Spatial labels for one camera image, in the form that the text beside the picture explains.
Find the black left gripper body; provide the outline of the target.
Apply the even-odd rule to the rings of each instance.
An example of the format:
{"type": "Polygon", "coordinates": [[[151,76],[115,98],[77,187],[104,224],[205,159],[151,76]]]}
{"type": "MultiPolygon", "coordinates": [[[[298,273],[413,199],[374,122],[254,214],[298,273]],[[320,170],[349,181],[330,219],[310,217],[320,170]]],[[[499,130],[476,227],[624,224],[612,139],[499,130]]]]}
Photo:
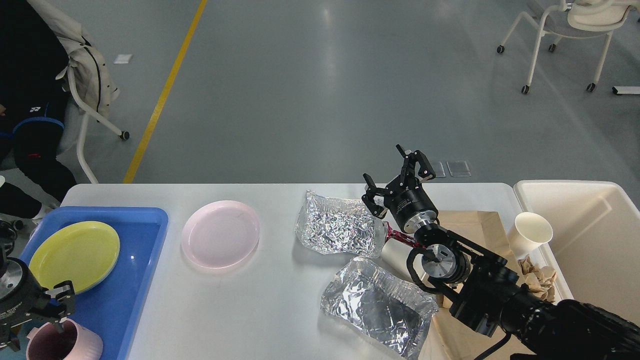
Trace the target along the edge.
{"type": "Polygon", "coordinates": [[[11,327],[30,319],[41,318],[47,305],[41,285],[20,259],[8,257],[1,276],[0,328],[8,333],[11,327]]]}

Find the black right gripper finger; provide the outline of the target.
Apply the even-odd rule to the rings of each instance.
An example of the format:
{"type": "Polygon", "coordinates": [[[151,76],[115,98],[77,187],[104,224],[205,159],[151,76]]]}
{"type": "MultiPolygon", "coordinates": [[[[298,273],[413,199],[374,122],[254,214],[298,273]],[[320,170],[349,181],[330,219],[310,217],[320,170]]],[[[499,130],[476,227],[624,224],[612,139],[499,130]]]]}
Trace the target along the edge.
{"type": "Polygon", "coordinates": [[[403,157],[403,165],[398,175],[401,189],[416,188],[436,178],[434,167],[423,152],[408,150],[401,145],[396,145],[396,149],[403,157]]]}
{"type": "Polygon", "coordinates": [[[365,193],[362,196],[362,202],[370,211],[372,216],[381,220],[386,218],[386,215],[390,210],[387,207],[388,203],[386,203],[386,201],[388,199],[391,199],[393,195],[393,183],[396,179],[393,178],[393,180],[391,180],[385,185],[384,188],[382,188],[377,187],[377,183],[374,182],[373,178],[368,173],[364,173],[362,176],[366,183],[365,193]],[[382,204],[376,202],[377,197],[382,199],[382,204]]]}

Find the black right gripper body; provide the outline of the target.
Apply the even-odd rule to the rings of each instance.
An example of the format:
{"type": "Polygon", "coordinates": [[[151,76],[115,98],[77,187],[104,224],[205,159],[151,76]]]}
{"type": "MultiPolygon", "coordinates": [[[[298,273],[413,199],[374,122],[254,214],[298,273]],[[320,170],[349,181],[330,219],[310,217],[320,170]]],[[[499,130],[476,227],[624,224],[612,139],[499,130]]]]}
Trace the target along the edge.
{"type": "Polygon", "coordinates": [[[422,187],[393,191],[387,198],[387,208],[398,227],[407,234],[438,221],[439,211],[422,187]]]}

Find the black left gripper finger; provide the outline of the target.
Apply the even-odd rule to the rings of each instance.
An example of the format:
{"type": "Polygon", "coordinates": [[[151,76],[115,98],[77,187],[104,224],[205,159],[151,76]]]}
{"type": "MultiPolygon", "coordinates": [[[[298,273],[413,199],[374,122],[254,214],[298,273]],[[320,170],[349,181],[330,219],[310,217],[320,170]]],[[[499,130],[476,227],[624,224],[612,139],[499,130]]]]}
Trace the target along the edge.
{"type": "Polygon", "coordinates": [[[66,332],[64,322],[75,312],[75,291],[72,281],[62,281],[53,289],[42,287],[37,293],[30,317],[48,322],[59,334],[66,332]]]}

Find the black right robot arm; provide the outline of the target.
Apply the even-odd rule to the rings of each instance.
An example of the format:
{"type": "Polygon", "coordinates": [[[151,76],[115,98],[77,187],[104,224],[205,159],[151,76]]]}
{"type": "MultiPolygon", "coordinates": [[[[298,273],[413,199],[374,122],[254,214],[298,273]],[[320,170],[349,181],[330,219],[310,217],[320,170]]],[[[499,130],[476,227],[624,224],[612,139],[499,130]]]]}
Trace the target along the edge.
{"type": "Polygon", "coordinates": [[[449,313],[476,333],[504,337],[478,355],[484,360],[517,338],[531,354],[512,360],[637,360],[639,327],[615,313],[577,300],[542,300],[502,256],[439,223],[438,209],[423,189],[435,171],[420,150],[397,145],[403,157],[398,176],[378,187],[368,174],[362,201],[383,219],[391,212],[405,235],[413,235],[406,258],[412,282],[424,292],[452,302],[449,313]]]}

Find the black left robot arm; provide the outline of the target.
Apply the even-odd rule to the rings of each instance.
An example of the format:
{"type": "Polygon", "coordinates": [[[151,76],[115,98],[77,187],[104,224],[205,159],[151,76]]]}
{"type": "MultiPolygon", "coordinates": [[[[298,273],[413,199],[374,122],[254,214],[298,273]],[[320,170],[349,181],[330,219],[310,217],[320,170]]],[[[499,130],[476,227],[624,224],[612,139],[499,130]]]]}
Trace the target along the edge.
{"type": "Polygon", "coordinates": [[[9,346],[11,329],[32,320],[52,324],[64,333],[63,323],[75,310],[73,282],[65,280],[43,287],[25,262],[10,256],[15,248],[21,221],[1,221],[1,346],[9,346]]]}

